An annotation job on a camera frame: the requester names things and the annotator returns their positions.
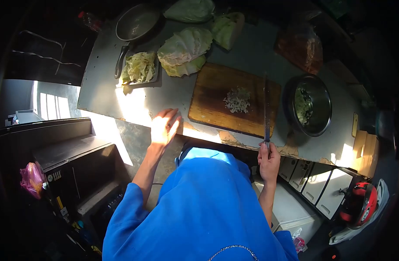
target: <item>knife handle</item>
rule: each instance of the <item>knife handle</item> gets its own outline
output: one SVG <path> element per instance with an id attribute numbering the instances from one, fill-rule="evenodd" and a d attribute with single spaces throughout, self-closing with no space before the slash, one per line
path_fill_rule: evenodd
<path id="1" fill-rule="evenodd" d="M 268 159 L 270 159 L 270 142 L 265 141 L 266 148 L 268 148 Z"/>

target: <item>plastic bottle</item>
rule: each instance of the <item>plastic bottle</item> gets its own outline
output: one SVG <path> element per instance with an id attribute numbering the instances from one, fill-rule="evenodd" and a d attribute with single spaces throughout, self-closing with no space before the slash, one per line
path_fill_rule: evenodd
<path id="1" fill-rule="evenodd" d="M 99 32 L 101 30 L 102 21 L 99 20 L 94 14 L 82 11 L 77 16 L 83 23 L 92 31 Z"/>

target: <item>red helmet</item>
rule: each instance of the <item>red helmet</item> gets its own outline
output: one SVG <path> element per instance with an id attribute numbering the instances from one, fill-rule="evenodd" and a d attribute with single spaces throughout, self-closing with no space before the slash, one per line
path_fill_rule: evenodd
<path id="1" fill-rule="evenodd" d="M 351 226 L 359 227 L 368 222 L 377 207 L 377 189 L 371 183 L 358 182 L 348 198 L 347 207 L 340 217 Z"/>

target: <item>wooden cutting board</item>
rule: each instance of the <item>wooden cutting board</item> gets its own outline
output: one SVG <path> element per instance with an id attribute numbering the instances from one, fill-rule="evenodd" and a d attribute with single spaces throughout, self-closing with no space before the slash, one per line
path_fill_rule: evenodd
<path id="1" fill-rule="evenodd" d="M 276 123 L 281 87 L 269 81 L 270 135 Z M 231 89 L 243 87 L 250 91 L 248 113 L 231 113 L 224 98 Z M 223 65 L 206 63 L 198 73 L 189 107 L 188 118 L 194 122 L 231 131 L 264 136 L 263 77 Z"/>

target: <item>left hand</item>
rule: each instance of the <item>left hand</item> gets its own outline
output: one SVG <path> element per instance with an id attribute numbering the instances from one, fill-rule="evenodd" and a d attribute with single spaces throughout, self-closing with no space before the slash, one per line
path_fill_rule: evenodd
<path id="1" fill-rule="evenodd" d="M 266 147 L 264 142 L 259 143 L 260 150 L 258 154 L 259 172 L 265 183 L 276 185 L 278 176 L 280 155 L 276 150 L 275 144 L 270 143 L 270 147 Z"/>
<path id="2" fill-rule="evenodd" d="M 182 119 L 182 116 L 179 116 L 173 125 L 169 124 L 170 120 L 176 115 L 176 112 L 178 112 L 178 109 L 164 109 L 153 118 L 151 126 L 152 144 L 165 149 L 172 141 Z"/>

